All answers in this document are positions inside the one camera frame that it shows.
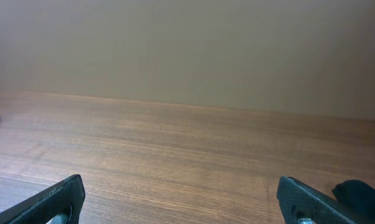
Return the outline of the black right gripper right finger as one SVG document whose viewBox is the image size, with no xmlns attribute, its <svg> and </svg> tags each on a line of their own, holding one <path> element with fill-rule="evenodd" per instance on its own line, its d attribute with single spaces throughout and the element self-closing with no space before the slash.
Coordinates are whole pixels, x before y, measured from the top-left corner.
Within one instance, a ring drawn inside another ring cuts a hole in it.
<svg viewBox="0 0 375 224">
<path fill-rule="evenodd" d="M 293 177 L 280 178 L 277 199 L 286 224 L 366 223 L 366 218 Z"/>
</svg>

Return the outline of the black t-shirt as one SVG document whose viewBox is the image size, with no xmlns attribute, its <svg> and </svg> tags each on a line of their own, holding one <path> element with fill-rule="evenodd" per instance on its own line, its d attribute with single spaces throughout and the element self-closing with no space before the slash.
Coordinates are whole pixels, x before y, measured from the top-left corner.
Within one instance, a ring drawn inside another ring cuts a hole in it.
<svg viewBox="0 0 375 224">
<path fill-rule="evenodd" d="M 332 190 L 336 200 L 355 213 L 375 221 L 375 189 L 360 180 L 347 180 Z"/>
</svg>

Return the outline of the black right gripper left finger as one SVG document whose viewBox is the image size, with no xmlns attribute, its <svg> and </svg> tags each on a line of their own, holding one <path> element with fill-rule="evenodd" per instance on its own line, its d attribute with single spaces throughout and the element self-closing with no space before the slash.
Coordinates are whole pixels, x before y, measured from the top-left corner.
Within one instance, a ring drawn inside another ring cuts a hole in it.
<svg viewBox="0 0 375 224">
<path fill-rule="evenodd" d="M 85 200 L 81 175 L 74 174 L 0 213 L 0 224 L 78 224 Z"/>
</svg>

